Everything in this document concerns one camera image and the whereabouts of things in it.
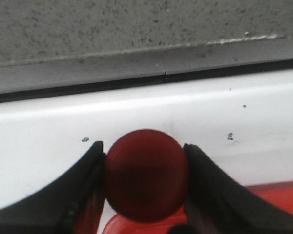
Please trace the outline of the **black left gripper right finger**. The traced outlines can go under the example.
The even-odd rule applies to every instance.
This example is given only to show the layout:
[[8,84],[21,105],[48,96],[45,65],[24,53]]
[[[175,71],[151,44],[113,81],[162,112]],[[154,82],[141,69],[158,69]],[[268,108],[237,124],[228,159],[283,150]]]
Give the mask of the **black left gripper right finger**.
[[293,214],[258,197],[185,144],[190,177],[185,213],[199,234],[293,234]]

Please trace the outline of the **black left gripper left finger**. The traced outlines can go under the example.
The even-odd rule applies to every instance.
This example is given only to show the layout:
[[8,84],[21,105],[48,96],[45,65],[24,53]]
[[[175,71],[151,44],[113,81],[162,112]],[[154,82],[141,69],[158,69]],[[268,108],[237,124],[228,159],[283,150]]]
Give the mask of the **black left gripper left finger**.
[[0,234],[95,234],[103,206],[103,143],[96,141],[63,175],[0,209]]

